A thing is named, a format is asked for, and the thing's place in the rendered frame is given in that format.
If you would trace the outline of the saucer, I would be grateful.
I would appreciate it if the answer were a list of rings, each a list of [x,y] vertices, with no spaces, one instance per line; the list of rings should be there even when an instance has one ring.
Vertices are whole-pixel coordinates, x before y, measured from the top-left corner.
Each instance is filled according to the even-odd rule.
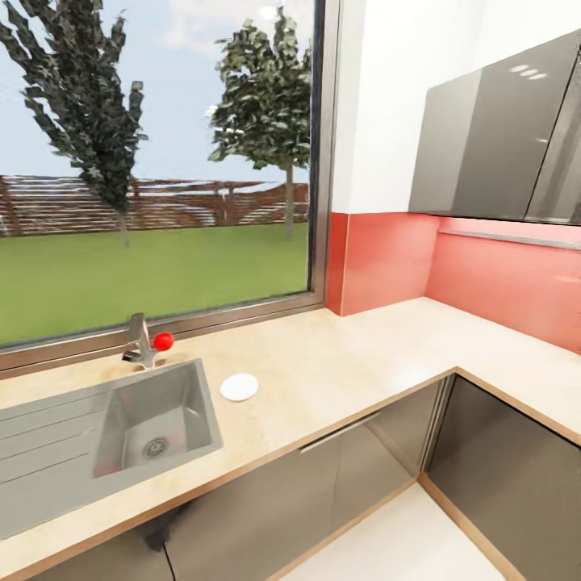
[[[240,401],[254,395],[258,386],[259,382],[253,375],[236,374],[223,382],[220,393],[227,399]]]

